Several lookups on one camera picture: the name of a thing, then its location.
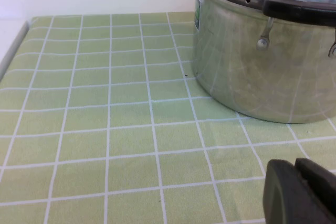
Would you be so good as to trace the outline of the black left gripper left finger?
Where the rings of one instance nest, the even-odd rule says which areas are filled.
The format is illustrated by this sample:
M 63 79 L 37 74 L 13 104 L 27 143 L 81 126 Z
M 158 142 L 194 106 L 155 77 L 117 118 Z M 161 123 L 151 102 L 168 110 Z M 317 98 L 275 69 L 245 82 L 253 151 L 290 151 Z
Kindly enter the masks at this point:
M 295 163 L 282 159 L 267 164 L 263 210 L 266 223 L 335 223 Z

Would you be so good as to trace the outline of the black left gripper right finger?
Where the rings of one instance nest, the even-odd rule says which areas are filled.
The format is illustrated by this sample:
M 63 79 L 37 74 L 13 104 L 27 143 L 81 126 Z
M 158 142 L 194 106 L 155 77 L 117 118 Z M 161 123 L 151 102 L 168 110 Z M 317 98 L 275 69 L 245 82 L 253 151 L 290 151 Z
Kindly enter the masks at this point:
M 307 158 L 297 158 L 295 168 L 322 206 L 335 216 L 335 174 Z

